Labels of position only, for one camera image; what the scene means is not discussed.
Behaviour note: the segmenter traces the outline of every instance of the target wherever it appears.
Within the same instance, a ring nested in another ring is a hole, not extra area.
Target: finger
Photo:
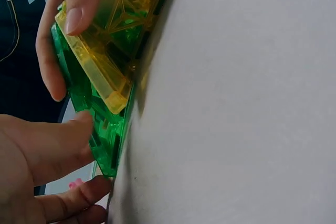
[[[65,31],[69,35],[79,34],[92,22],[99,0],[67,0]]]
[[[3,122],[10,136],[25,155],[29,166],[62,162],[78,154],[89,142],[92,116],[81,111],[67,123],[32,123],[11,118]]]
[[[58,224],[101,224],[106,221],[107,211],[98,205],[94,205],[83,212]]]
[[[60,179],[91,162],[93,162],[93,155],[90,146],[87,145],[79,154],[61,162],[45,162],[39,164],[31,169],[33,172],[34,186],[45,185],[46,183]]]
[[[47,0],[36,37],[36,52],[41,76],[52,98],[56,101],[65,97],[66,85],[56,61],[50,29],[55,22],[57,7],[62,1]]]
[[[112,181],[97,176],[94,179],[59,195],[37,196],[47,222],[64,220],[87,209],[108,194]]]

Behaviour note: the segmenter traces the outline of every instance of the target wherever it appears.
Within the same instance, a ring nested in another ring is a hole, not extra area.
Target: fingernail
[[[71,34],[79,25],[82,19],[82,9],[73,8],[67,12],[67,20],[65,23],[66,34]]]
[[[74,121],[88,122],[92,121],[92,116],[88,110],[78,112],[73,118]]]

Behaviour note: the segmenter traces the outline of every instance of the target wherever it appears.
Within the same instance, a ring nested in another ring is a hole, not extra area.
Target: person
[[[55,101],[66,86],[54,55],[50,34],[57,6],[47,0],[36,37],[36,52],[44,84]],[[67,0],[66,31],[75,35],[91,23],[99,0]],[[112,183],[101,176],[60,195],[34,196],[34,186],[59,179],[93,161],[88,141],[92,118],[79,112],[68,123],[28,122],[0,115],[0,222],[102,223],[106,211],[95,203]]]

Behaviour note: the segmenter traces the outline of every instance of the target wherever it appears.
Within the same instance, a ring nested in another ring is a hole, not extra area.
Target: white surface
[[[335,24],[336,0],[174,0],[110,222],[336,223]]]

